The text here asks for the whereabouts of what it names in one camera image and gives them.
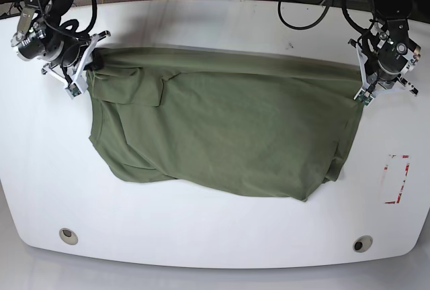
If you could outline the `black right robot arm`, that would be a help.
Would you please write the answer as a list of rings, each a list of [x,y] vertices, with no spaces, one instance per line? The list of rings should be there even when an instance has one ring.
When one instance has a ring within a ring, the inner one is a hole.
[[[97,19],[97,0],[91,0],[89,25],[79,31],[77,19],[62,21],[74,0],[24,0],[11,47],[25,61],[39,58],[63,71],[77,68],[89,47]]]

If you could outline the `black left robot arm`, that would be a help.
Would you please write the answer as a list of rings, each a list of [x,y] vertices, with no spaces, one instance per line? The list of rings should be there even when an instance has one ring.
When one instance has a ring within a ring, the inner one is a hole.
[[[372,18],[363,28],[349,15],[347,0],[341,0],[345,21],[359,33],[349,44],[367,58],[365,79],[375,76],[373,82],[391,85],[404,83],[404,75],[411,71],[421,57],[421,48],[409,37],[409,17],[412,0],[368,0]]]

